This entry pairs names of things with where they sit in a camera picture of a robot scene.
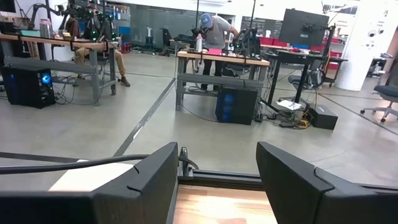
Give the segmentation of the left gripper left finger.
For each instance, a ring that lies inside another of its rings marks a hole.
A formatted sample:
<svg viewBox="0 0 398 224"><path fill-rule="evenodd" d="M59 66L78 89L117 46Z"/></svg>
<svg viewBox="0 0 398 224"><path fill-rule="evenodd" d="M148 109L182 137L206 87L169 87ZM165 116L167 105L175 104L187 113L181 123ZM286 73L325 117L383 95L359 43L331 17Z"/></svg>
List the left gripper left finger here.
<svg viewBox="0 0 398 224"><path fill-rule="evenodd" d="M88 192L1 192L1 223L167 223L177 166L170 142Z"/></svg>

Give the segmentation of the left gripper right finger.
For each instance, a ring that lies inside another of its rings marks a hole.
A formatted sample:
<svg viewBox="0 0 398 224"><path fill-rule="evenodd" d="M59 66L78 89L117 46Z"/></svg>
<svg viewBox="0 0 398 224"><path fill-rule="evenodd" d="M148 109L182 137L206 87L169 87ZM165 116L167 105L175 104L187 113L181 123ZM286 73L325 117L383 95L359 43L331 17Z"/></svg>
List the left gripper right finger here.
<svg viewBox="0 0 398 224"><path fill-rule="evenodd" d="M265 141L261 182L278 223L397 223L397 188L342 179Z"/></svg>

